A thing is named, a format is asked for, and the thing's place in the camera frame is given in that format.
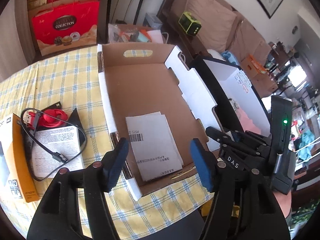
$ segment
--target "brown couch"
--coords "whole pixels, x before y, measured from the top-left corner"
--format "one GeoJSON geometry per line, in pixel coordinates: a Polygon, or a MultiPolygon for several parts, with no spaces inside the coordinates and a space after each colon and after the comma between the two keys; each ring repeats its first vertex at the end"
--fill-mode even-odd
{"type": "Polygon", "coordinates": [[[202,24],[198,35],[187,39],[190,41],[187,46],[189,50],[192,48],[194,53],[204,49],[214,49],[219,53],[229,50],[239,62],[251,54],[262,65],[265,64],[271,47],[249,21],[225,0],[164,0],[158,17],[172,25],[184,11],[190,11],[202,24]],[[203,46],[196,48],[194,44],[199,43],[203,46]]]}

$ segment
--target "yellow and white box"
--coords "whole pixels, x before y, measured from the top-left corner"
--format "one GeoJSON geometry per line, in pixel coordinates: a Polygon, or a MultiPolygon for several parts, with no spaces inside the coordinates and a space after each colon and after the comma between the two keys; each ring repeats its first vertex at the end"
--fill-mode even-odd
{"type": "Polygon", "coordinates": [[[15,114],[0,121],[0,189],[1,197],[27,203],[39,200],[26,162],[20,118],[15,114]]]}

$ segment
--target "yellow tablecloth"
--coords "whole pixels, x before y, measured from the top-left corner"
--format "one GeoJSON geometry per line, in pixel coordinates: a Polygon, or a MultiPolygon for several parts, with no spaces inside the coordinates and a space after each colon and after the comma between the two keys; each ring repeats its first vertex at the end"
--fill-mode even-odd
{"type": "MultiPolygon", "coordinates": [[[[26,107],[43,109],[61,101],[70,115],[78,109],[88,136],[83,153],[84,165],[101,160],[112,149],[106,125],[99,81],[97,48],[90,47],[39,61],[0,83],[0,119],[10,113],[20,115],[26,107]]],[[[51,179],[35,181],[39,196],[43,196],[51,179]]],[[[213,197],[201,186],[198,175],[134,201],[124,177],[106,199],[112,219],[121,239],[137,239],[155,233],[193,212],[213,197]]],[[[32,217],[39,204],[18,203],[1,198],[5,213],[23,235],[27,236],[32,217]]],[[[85,212],[84,192],[79,190],[79,207],[84,234],[90,235],[85,212]]]]}

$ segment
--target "green and black device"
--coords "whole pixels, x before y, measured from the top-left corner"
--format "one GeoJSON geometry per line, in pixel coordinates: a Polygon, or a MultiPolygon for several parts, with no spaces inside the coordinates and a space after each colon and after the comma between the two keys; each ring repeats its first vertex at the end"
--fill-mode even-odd
{"type": "Polygon", "coordinates": [[[190,12],[184,12],[180,19],[179,24],[186,34],[196,36],[201,29],[201,22],[194,18],[190,12]]]}

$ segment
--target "barcode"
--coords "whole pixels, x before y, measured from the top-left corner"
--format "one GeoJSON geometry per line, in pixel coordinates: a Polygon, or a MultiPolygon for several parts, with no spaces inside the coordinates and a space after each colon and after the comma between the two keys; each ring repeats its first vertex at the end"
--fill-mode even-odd
{"type": "Polygon", "coordinates": [[[142,133],[129,134],[131,142],[141,142],[143,141],[142,133]]]}

